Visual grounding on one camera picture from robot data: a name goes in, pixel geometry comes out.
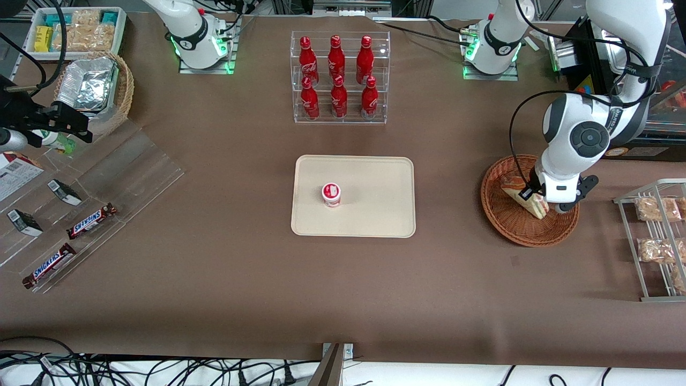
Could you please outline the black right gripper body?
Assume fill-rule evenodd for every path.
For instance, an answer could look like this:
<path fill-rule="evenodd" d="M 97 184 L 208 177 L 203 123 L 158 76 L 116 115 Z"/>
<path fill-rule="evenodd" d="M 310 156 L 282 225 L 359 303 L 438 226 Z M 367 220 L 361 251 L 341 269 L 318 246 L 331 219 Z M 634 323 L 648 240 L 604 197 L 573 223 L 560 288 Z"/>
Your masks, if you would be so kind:
<path fill-rule="evenodd" d="M 34 102 L 27 93 L 6 89 L 15 84 L 1 76 L 1 146 L 41 147 L 42 136 L 34 133 Z"/>

